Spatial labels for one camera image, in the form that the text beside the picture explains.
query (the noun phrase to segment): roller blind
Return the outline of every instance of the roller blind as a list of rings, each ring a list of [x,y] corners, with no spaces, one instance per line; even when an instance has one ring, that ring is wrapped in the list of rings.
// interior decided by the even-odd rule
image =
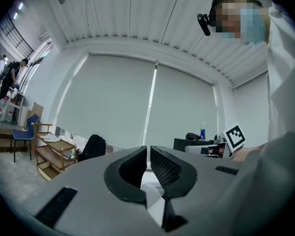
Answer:
[[[217,132],[217,114],[213,87],[193,76],[158,65],[146,146],[173,148],[174,138],[187,133],[200,134],[206,126],[206,139]]]
[[[138,59],[89,56],[72,78],[57,126],[119,148],[140,146],[154,69]]]

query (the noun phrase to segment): metal railing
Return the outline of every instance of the metal railing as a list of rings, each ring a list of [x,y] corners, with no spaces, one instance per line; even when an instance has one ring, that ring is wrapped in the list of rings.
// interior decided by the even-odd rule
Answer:
[[[37,63],[31,67],[29,67],[28,72],[25,74],[23,80],[20,82],[20,92],[24,93],[25,88],[30,80],[30,78],[33,76],[33,74],[36,72],[37,68],[39,67],[40,63]]]
[[[0,22],[0,28],[3,30],[6,37],[11,41],[15,48],[25,57],[28,58],[34,50],[23,39],[19,31],[15,28],[8,14]]]

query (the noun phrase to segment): blue chair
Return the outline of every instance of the blue chair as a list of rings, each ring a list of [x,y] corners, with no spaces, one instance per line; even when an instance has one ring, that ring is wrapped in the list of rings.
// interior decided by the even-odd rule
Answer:
[[[26,147],[26,141],[29,141],[29,157],[31,159],[31,140],[34,139],[34,126],[32,123],[37,123],[39,121],[39,116],[33,115],[28,118],[28,129],[27,131],[20,131],[13,129],[11,131],[11,141],[10,141],[10,153],[12,153],[12,139],[14,139],[14,162],[15,162],[15,146],[16,141],[24,141],[24,147]]]

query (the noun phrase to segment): ceiling beam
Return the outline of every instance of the ceiling beam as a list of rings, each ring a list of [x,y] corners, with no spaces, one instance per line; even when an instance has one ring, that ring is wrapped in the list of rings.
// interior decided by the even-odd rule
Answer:
[[[231,82],[216,69],[183,51],[152,41],[125,37],[97,37],[71,42],[68,48],[86,47],[91,54],[118,55],[159,63],[193,75],[214,84],[223,83],[233,87]]]
[[[260,76],[261,74],[267,72],[267,65],[260,66],[258,68],[258,71],[250,71],[249,73],[243,75],[242,77],[236,79],[233,81],[233,89],[236,89],[240,87],[241,85],[244,85],[245,83],[255,79],[256,77]]]

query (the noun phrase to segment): ceiling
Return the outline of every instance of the ceiling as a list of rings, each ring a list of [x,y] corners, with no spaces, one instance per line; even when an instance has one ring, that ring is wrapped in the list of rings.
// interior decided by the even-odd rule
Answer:
[[[202,60],[234,87],[266,71],[265,44],[234,45],[203,34],[196,16],[209,13],[212,0],[47,1],[67,42],[105,36],[153,41]]]

